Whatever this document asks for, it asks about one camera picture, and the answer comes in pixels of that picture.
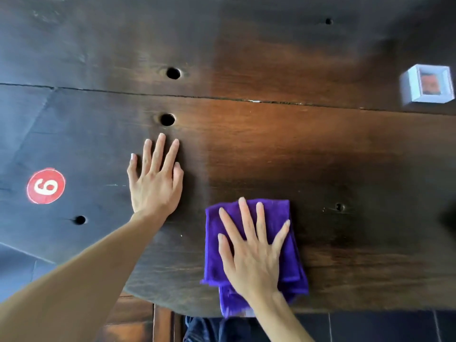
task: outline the forearm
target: forearm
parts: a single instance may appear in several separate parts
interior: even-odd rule
[[[92,341],[164,221],[158,214],[134,215],[121,228],[14,294],[0,305],[0,341]]]
[[[250,300],[259,324],[271,342],[313,342],[297,320],[282,293]]]

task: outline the white number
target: white number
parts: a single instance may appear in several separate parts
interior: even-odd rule
[[[58,183],[55,180],[48,180],[44,183],[43,188],[39,188],[38,185],[41,185],[43,183],[43,179],[38,179],[37,182],[35,182],[35,192],[42,194],[42,195],[53,195],[55,192],[57,192],[58,189]]]

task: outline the hand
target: hand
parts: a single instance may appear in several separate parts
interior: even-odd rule
[[[175,139],[163,162],[163,148],[166,136],[160,133],[151,156],[152,141],[146,139],[143,149],[143,163],[141,176],[138,178],[136,165],[138,156],[131,154],[128,166],[128,181],[131,192],[133,211],[141,212],[145,216],[163,214],[167,218],[179,204],[182,194],[182,179],[184,171],[179,162],[175,162],[179,149],[179,140]]]
[[[242,224],[247,241],[244,241],[227,212],[220,208],[220,218],[234,247],[234,257],[226,236],[218,235],[218,251],[223,261],[223,270],[234,289],[247,302],[255,298],[270,297],[278,291],[279,255],[285,237],[290,229],[287,220],[277,233],[272,245],[266,238],[265,210],[262,203],[257,203],[257,225],[255,226],[244,198],[239,199]]]

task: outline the round hole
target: round hole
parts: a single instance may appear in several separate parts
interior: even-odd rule
[[[84,224],[84,223],[87,223],[87,218],[85,218],[85,216],[76,216],[74,219],[73,219],[73,223],[74,224],[77,224],[78,226],[80,226],[81,224]]]
[[[167,70],[166,70],[166,76],[169,78],[169,79],[179,79],[181,77],[181,72],[179,69],[177,68],[174,68],[174,67],[169,67]]]
[[[342,203],[336,203],[336,210],[339,211],[339,212],[342,212],[345,210],[345,205],[343,205]]]
[[[175,120],[176,119],[173,114],[163,114],[160,116],[160,123],[163,126],[171,126]]]

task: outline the finger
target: finger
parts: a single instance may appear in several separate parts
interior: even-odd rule
[[[234,258],[229,247],[228,239],[223,234],[218,235],[218,252],[222,258],[223,270],[229,279],[235,271]]]
[[[282,250],[282,245],[284,244],[285,238],[288,235],[288,231],[290,230],[290,220],[287,220],[282,228],[279,230],[277,235],[272,242],[272,249],[277,253],[280,254],[280,250]]]
[[[244,240],[242,240],[241,234],[239,234],[239,230],[236,228],[236,226],[233,223],[233,220],[224,208],[221,207],[218,210],[218,214],[220,215],[220,219],[222,220],[222,223],[225,226],[228,236],[231,242],[233,243],[234,249],[236,249],[236,247],[238,247],[242,244],[242,242],[244,242]]]
[[[174,190],[180,190],[182,192],[182,181],[184,179],[184,171],[181,168],[179,162],[174,163],[172,170],[172,188]]]
[[[242,216],[242,225],[244,226],[245,236],[247,237],[248,242],[258,241],[255,233],[254,221],[252,216],[250,216],[250,211],[248,210],[247,201],[244,197],[239,199],[239,209],[241,209]]]
[[[166,136],[163,133],[157,138],[154,154],[152,155],[151,172],[158,173],[163,160],[163,148],[165,147]]]
[[[174,139],[171,144],[170,150],[165,157],[165,162],[163,163],[162,171],[169,173],[171,175],[172,168],[174,166],[174,161],[176,160],[177,151],[179,149],[179,139]]]
[[[268,244],[268,238],[266,237],[266,221],[265,221],[265,207],[263,203],[257,203],[257,235],[258,240],[261,243]]]
[[[146,175],[151,170],[151,161],[152,161],[151,149],[152,149],[152,140],[146,139],[144,142],[144,148],[143,148],[143,167],[141,170],[141,176]]]
[[[138,174],[136,173],[137,161],[138,161],[138,156],[136,156],[135,154],[131,154],[130,164],[128,165],[128,168],[127,168],[128,182],[130,183],[130,187],[132,184],[134,184],[138,181]]]

